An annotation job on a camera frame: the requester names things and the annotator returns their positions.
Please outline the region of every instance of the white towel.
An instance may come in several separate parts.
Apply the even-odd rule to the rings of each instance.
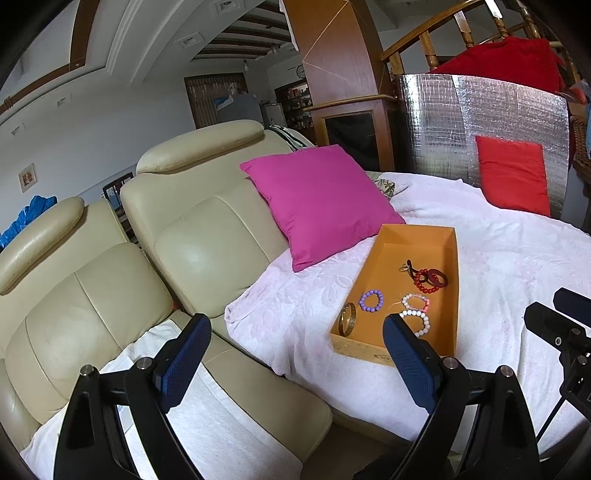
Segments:
[[[171,321],[147,331],[102,370],[129,369],[143,357],[154,357],[180,329]],[[53,479],[57,441],[66,407],[43,425],[21,452],[40,480]],[[301,462],[259,424],[250,418],[216,383],[203,364],[199,365],[183,401],[167,414],[168,421],[185,451],[207,480],[275,480],[300,477]],[[156,475],[132,426],[125,438],[140,477]]]

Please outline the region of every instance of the pink pillow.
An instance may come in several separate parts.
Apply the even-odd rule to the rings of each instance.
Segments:
[[[240,165],[287,237],[294,272],[405,223],[339,145],[253,158]]]

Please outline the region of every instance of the beige leather recliner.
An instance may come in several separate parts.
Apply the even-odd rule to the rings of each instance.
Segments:
[[[230,343],[224,308],[288,248],[239,165],[289,152],[286,141],[253,120],[212,125],[148,150],[121,190],[140,244],[184,309],[208,315]]]
[[[173,308],[106,201],[63,200],[26,227],[0,254],[0,422],[17,449],[67,403],[82,365],[102,368],[165,319],[185,327]],[[327,433],[324,402],[221,338],[203,363],[302,462]]]

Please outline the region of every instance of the picture frame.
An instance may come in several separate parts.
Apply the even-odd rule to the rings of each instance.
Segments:
[[[35,168],[32,163],[18,174],[18,181],[21,183],[21,191],[23,193],[37,183],[37,176],[35,175]]]

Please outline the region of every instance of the gold bangle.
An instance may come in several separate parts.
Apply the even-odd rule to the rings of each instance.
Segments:
[[[355,305],[351,302],[345,303],[339,315],[339,334],[343,337],[349,336],[355,327]],[[347,321],[347,329],[343,331],[343,323]]]

